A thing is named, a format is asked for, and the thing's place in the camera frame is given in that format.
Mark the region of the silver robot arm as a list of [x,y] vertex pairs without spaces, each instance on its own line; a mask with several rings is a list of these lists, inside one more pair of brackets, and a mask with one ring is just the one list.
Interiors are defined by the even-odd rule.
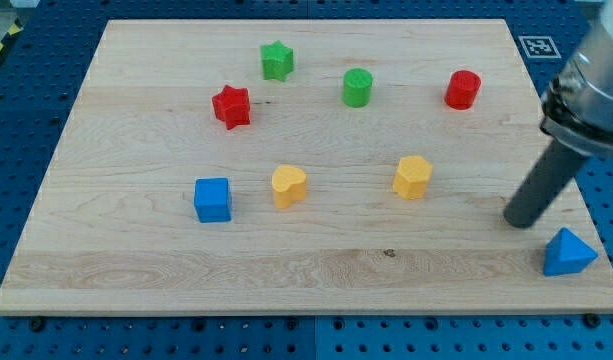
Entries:
[[542,95],[543,132],[585,156],[613,158],[613,0]]

